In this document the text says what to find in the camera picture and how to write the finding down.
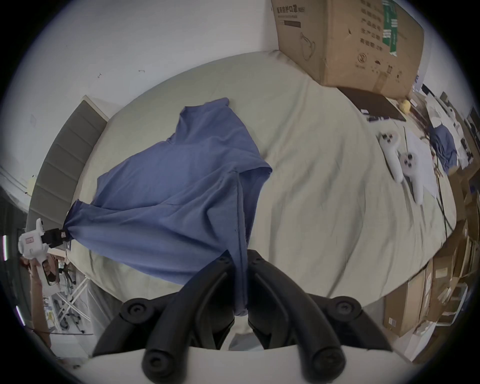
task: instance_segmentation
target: label sticker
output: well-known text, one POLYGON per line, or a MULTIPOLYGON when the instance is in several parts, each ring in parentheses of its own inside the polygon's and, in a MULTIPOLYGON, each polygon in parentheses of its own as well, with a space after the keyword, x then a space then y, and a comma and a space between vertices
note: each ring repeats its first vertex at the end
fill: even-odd
POLYGON ((448 275, 448 267, 435 269, 435 278, 441 279, 442 277, 447 277, 448 275))
POLYGON ((428 303, 430 302, 430 293, 425 296, 425 302, 423 303, 423 307, 426 308, 428 303))
POLYGON ((430 273, 427 277, 427 284, 425 285, 425 293, 430 292, 431 287, 432 287, 432 274, 430 273))

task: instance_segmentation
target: upholstered headboard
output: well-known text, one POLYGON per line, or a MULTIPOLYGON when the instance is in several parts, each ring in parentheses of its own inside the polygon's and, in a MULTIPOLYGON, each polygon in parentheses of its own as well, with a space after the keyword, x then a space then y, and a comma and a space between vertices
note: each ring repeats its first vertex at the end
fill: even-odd
POLYGON ((85 98, 63 125, 38 173, 30 200, 26 231, 38 218, 44 230, 62 228, 84 166, 107 124, 85 98))

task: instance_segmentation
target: bed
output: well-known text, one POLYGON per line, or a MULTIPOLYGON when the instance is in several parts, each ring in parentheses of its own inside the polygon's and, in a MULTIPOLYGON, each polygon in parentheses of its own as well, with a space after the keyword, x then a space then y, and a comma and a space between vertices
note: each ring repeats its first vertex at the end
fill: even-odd
MULTIPOLYGON (((376 136, 414 120, 368 123, 336 88, 322 87, 279 51, 214 61, 145 92, 107 123, 79 177, 72 201, 90 202, 96 179, 175 131, 184 106, 221 97, 246 125, 273 168, 258 201, 249 248, 305 291, 378 300, 419 271, 446 239, 439 203, 392 179, 376 136)), ((405 140, 399 150, 406 151, 405 140)), ((444 213, 456 222, 448 178, 444 213)), ((179 285, 147 276, 72 242, 70 261, 121 301, 152 299, 179 285)))

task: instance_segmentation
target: cardboard box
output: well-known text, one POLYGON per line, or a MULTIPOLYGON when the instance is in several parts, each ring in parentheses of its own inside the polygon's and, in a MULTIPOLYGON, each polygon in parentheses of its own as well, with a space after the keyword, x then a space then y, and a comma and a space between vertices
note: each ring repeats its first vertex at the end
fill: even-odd
POLYGON ((287 5, 272 0, 272 5, 280 51, 319 84, 395 99, 412 89, 423 29, 393 1, 296 0, 287 5))
POLYGON ((479 212, 478 212, 478 192, 472 196, 472 202, 465 206, 468 221, 468 235, 476 242, 480 239, 479 234, 479 212))
POLYGON ((455 257, 455 265, 453 267, 453 277, 463 277, 468 272, 468 265, 470 261, 472 242, 467 236, 460 240, 455 257))
POLYGON ((423 321, 428 313, 430 304, 430 294, 432 293, 433 282, 433 259, 430 259, 425 268, 425 286, 423 288, 423 298, 420 310, 420 321, 423 321))
POLYGON ((458 221, 452 234, 432 259, 432 292, 426 315, 426 319, 429 321, 436 322, 442 316, 444 307, 458 283, 459 274, 463 273, 465 269, 467 235, 467 221, 458 221))
POLYGON ((453 277, 448 284, 438 287, 437 289, 432 286, 427 320, 437 322, 440 317, 442 317, 442 313, 445 312, 446 305, 452 297, 453 291, 459 280, 459 277, 453 277))
POLYGON ((448 181, 450 181, 450 187, 452 188, 453 199, 455 201, 456 220, 465 220, 467 218, 467 212, 465 210, 464 195, 459 174, 454 173, 448 175, 448 181))
POLYGON ((384 327, 403 336, 420 321, 425 269, 385 297, 384 327))

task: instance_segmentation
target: robotic arm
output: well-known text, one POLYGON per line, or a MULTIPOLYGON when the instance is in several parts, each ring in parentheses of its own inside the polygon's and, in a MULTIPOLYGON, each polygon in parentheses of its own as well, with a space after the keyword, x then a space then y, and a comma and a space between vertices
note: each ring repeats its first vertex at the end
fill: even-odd
POLYGON ((38 260, 38 276, 42 282, 42 291, 45 296, 51 296, 60 291, 57 284, 50 285, 43 270, 43 262, 47 260, 47 253, 49 248, 58 247, 64 241, 70 241, 71 237, 66 229, 50 229, 43 230, 42 220, 39 218, 36 221, 36 228, 32 231, 22 234, 18 239, 18 251, 26 259, 38 260))

